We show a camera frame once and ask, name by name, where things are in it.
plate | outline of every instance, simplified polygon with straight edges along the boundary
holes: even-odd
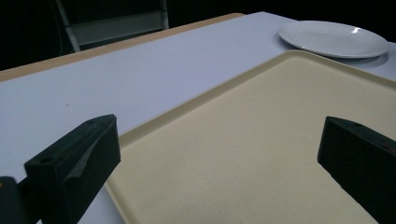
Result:
[[[370,58],[389,49],[389,42],[380,35],[329,21],[290,22],[279,35],[296,48],[334,58]]]

tabletop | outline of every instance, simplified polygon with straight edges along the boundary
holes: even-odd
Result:
[[[119,134],[275,56],[295,49],[278,35],[294,21],[234,13],[98,49],[0,72],[0,175],[23,164],[87,119],[118,118]],[[396,80],[396,44],[374,58],[336,60]],[[79,223],[122,223],[101,189]]]

white table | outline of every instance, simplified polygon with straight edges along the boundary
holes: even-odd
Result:
[[[26,161],[87,119],[115,114],[126,133],[294,49],[277,33],[291,21],[254,13],[0,82],[0,175],[21,181]],[[396,43],[379,57],[340,62],[396,80]],[[79,223],[122,220],[102,189]]]

wooden table edge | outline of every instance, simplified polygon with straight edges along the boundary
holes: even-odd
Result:
[[[140,45],[143,43],[147,43],[149,41],[161,39],[170,35],[177,35],[189,30],[197,29],[200,27],[204,27],[210,24],[214,24],[221,21],[227,21],[233,18],[244,16],[242,13],[230,13],[227,15],[219,16],[216,18],[198,21],[182,26],[178,26],[175,28],[163,30],[157,33],[152,33],[149,35],[142,35],[139,37],[123,40],[120,42],[116,42],[113,44],[101,46],[95,49],[87,49],[80,52],[67,54],[61,57],[48,59],[45,61],[37,62],[37,63],[29,63],[26,65],[10,68],[7,70],[0,71],[0,82],[10,80],[16,77],[23,77],[33,73],[45,71],[54,67],[62,66],[69,63],[78,62],[81,60],[89,59],[95,56],[99,56],[102,54],[106,54],[112,51],[116,51],[119,49],[126,49],[132,46]]]

dark floor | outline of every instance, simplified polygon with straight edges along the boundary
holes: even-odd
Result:
[[[158,7],[158,0],[63,0],[71,22],[139,13]],[[54,0],[0,1],[0,70],[73,52]],[[266,11],[298,21],[335,21],[359,26],[396,42],[394,8],[385,1],[168,0],[170,28],[228,13]]]

